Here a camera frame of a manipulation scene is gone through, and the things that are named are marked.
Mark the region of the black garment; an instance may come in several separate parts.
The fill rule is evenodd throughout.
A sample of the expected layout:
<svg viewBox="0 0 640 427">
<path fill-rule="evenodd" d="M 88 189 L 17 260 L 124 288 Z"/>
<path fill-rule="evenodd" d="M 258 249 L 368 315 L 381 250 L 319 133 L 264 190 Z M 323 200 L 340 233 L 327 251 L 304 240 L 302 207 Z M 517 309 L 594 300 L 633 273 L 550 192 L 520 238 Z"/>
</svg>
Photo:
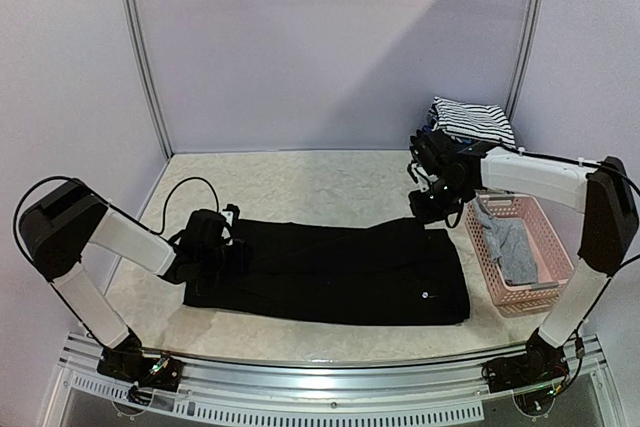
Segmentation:
<svg viewBox="0 0 640 427">
<path fill-rule="evenodd" d="M 184 305 L 355 326 L 449 326 L 470 316 L 448 233 L 413 217 L 367 228 L 240 219 L 231 245 L 209 258 Z"/>
</svg>

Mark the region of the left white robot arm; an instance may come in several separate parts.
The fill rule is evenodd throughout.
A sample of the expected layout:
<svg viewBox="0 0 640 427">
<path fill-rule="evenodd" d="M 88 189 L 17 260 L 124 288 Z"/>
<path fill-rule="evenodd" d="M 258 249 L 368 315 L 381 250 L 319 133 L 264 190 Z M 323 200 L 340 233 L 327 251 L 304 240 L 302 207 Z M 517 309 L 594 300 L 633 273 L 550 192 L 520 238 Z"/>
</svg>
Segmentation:
<svg viewBox="0 0 640 427">
<path fill-rule="evenodd" d="M 95 285 L 83 264 L 97 247 L 162 281 L 180 285 L 219 270 L 234 243 L 237 206 L 194 211 L 170 238 L 100 196 L 78 178 L 54 176 L 56 188 L 31 206 L 20 200 L 12 234 L 27 262 L 51 286 L 86 331 L 110 352 L 111 366 L 128 381 L 148 373 L 138 337 Z"/>
</svg>

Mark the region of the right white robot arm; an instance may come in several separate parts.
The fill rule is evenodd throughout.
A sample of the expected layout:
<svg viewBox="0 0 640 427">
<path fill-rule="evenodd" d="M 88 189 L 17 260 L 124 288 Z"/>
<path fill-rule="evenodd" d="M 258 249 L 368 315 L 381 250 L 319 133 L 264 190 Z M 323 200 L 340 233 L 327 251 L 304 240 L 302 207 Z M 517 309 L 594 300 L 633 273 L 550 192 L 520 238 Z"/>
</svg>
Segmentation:
<svg viewBox="0 0 640 427">
<path fill-rule="evenodd" d="M 616 156 L 566 158 L 421 130 L 409 151 L 418 168 L 417 216 L 426 223 L 444 220 L 479 191 L 512 192 L 539 200 L 563 246 L 575 248 L 574 272 L 537 329 L 553 348 L 588 320 L 609 282 L 633 261 L 639 185 Z"/>
</svg>

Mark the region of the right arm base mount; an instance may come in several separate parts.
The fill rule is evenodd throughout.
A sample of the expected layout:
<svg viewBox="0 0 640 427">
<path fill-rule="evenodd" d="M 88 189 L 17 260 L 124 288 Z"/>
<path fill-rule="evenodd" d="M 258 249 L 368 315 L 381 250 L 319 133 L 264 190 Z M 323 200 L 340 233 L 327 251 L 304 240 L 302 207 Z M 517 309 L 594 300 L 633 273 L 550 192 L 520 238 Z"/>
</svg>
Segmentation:
<svg viewBox="0 0 640 427">
<path fill-rule="evenodd" d="M 568 389 L 581 371 L 585 355 L 584 341 L 578 329 L 568 337 L 574 342 L 578 367 L 570 374 L 564 347 L 552 347 L 543 340 L 537 328 L 525 343 L 522 354 L 511 357 L 496 357 L 482 365 L 481 376 L 491 393 L 514 390 L 560 379 L 557 387 L 552 387 L 548 397 L 555 397 Z"/>
</svg>

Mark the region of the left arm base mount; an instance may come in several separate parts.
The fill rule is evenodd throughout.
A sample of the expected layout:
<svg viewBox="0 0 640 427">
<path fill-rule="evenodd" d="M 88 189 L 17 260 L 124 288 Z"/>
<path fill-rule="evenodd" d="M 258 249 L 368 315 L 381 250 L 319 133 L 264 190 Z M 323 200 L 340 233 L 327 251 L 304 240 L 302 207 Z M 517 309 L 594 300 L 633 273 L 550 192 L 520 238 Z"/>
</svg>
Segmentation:
<svg viewBox="0 0 640 427">
<path fill-rule="evenodd" d="M 129 335 L 113 348 L 104 348 L 97 372 L 112 379 L 177 392 L 185 363 L 167 352 L 146 353 L 136 334 Z"/>
</svg>

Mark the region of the black white striped shirt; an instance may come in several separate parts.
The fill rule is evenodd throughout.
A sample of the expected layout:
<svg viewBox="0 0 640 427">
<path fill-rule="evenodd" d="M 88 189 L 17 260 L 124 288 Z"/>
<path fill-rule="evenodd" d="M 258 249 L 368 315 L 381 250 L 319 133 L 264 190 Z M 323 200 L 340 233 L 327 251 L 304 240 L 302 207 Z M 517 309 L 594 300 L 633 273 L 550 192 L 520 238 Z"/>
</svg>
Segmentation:
<svg viewBox="0 0 640 427">
<path fill-rule="evenodd" d="M 460 143 L 485 141 L 511 148 L 516 146 L 511 124 L 498 105 L 469 104 L 435 97 L 425 129 L 442 131 Z"/>
</svg>

